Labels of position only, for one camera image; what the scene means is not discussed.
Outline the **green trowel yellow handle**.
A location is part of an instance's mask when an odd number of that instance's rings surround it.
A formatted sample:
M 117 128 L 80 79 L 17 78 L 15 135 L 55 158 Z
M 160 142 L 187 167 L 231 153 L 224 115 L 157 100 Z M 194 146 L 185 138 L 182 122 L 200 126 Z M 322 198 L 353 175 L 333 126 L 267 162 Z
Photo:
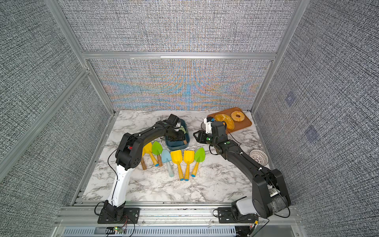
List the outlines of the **green trowel yellow handle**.
M 192 174 L 191 174 L 192 177 L 196 177 L 199 164 L 205 161 L 205 156 L 206 156 L 206 154 L 205 154 L 204 148 L 200 148 L 195 152 L 194 160 L 195 160 L 196 164 L 195 164 L 193 171 L 192 171 Z

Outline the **light blue shovel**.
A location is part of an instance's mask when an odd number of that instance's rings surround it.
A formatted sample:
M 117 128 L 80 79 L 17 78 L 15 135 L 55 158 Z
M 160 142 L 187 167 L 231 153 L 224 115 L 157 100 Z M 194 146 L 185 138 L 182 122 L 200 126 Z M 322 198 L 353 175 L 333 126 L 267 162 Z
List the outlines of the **light blue shovel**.
M 162 154 L 161 154 L 161 159 L 162 159 L 162 162 L 164 164 L 166 164 L 166 166 L 167 166 L 167 170 L 168 170 L 169 176 L 170 177 L 174 177 L 174 172 L 173 172 L 173 169 L 172 169 L 172 166 L 171 166 L 172 159 L 171 159 L 170 152 L 168 150 L 163 150 Z

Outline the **yellow handled tool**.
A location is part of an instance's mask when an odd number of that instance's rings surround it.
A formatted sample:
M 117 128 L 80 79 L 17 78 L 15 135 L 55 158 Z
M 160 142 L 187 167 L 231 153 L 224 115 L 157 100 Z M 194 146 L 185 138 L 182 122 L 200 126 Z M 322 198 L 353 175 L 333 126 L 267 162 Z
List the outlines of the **yellow handled tool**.
M 181 150 L 172 151 L 170 155 L 171 155 L 171 159 L 173 163 L 177 165 L 179 180 L 183 181 L 184 175 L 181 169 L 181 162 L 183 161 L 182 151 Z

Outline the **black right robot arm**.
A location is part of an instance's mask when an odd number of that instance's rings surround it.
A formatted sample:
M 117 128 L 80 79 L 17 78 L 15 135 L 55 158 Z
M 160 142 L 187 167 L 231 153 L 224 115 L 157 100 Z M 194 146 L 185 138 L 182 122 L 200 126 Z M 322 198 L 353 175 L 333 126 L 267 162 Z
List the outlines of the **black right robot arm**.
M 291 200 L 282 173 L 253 160 L 237 142 L 228 138 L 223 122 L 214 121 L 210 125 L 210 132 L 199 130 L 193 134 L 196 141 L 214 147 L 217 155 L 234 164 L 252 184 L 251 196 L 232 203 L 235 219 L 250 214 L 268 218 L 288 208 Z

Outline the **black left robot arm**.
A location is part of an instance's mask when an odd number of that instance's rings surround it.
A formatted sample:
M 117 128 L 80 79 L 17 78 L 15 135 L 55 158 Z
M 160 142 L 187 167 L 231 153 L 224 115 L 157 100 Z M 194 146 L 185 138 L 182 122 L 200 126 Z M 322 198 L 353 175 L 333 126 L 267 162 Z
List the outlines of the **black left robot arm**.
M 134 169 L 141 163 L 143 149 L 148 143 L 166 136 L 172 141 L 185 140 L 185 134 L 180 130 L 180 118 L 171 114 L 168 119 L 156 122 L 152 127 L 141 132 L 123 135 L 115 150 L 116 168 L 112 191 L 107 198 L 113 208 L 125 204 L 127 185 Z

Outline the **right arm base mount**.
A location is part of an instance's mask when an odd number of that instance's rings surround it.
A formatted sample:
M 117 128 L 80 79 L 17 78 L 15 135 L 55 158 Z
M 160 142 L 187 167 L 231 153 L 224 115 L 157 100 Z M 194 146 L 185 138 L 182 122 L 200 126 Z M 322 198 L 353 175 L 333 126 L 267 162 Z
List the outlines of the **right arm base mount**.
M 246 214 L 243 215 L 238 212 L 235 207 L 218 207 L 217 208 L 217 217 L 219 223 L 244 223 L 244 224 L 253 224 L 258 221 L 258 216 L 255 214 Z

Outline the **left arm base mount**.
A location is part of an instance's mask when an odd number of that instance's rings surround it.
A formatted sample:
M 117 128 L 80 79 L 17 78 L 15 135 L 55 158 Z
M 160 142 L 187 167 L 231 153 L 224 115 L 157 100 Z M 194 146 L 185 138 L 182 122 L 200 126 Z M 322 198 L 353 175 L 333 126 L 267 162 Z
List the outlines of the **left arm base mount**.
M 137 224 L 140 216 L 140 208 L 122 208 L 117 210 L 107 210 L 103 208 L 97 220 L 98 224 Z

